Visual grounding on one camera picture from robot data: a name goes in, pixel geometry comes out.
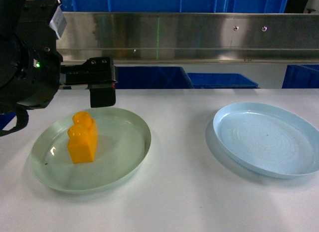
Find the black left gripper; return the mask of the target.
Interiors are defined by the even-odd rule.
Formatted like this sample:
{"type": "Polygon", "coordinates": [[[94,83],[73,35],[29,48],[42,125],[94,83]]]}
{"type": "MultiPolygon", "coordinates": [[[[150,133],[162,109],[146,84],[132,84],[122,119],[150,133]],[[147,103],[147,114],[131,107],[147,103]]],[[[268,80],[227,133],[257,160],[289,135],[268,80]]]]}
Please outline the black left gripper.
{"type": "Polygon", "coordinates": [[[63,65],[56,49],[56,34],[49,22],[60,0],[28,0],[22,8],[15,34],[20,39],[25,64],[17,80],[17,104],[27,109],[45,108],[63,86],[87,85],[90,107],[116,104],[118,70],[110,57],[93,57],[83,64],[63,65]]]}

